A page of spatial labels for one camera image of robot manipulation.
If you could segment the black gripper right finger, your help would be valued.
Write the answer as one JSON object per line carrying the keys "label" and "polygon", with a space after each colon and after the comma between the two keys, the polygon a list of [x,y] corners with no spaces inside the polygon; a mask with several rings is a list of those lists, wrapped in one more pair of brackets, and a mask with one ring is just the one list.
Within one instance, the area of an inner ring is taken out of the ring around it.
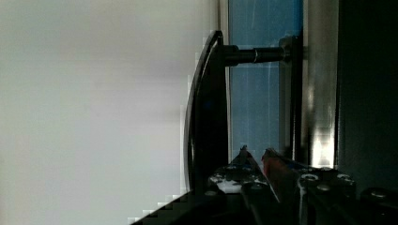
{"label": "black gripper right finger", "polygon": [[292,203],[297,192],[299,172],[308,166],[284,157],[273,148],[268,148],[261,158],[263,174],[270,183],[280,203]]}

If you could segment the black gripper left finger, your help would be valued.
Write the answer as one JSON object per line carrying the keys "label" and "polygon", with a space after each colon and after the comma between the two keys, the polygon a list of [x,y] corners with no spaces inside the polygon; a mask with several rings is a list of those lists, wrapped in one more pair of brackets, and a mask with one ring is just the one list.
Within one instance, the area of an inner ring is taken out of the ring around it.
{"label": "black gripper left finger", "polygon": [[239,194],[246,184],[267,186],[268,181],[259,165],[243,145],[238,155],[226,166],[217,169],[207,179],[207,195],[215,197],[224,194]]}

